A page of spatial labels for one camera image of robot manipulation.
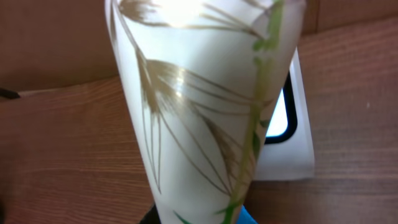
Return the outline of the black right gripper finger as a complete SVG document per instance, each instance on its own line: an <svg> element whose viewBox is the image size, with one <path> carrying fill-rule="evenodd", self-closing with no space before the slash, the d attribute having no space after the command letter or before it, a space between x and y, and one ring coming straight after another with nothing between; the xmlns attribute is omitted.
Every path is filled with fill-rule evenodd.
<svg viewBox="0 0 398 224"><path fill-rule="evenodd" d="M153 204L147 213L139 221L139 224L161 224L156 204Z"/></svg>

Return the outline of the white floral tube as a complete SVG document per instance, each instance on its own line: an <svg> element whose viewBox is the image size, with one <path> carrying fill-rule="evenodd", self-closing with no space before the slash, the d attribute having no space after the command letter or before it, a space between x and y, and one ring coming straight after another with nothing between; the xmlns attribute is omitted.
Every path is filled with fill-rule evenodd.
<svg viewBox="0 0 398 224"><path fill-rule="evenodd" d="M305 1L106 0L161 223L236 223L300 38Z"/></svg>

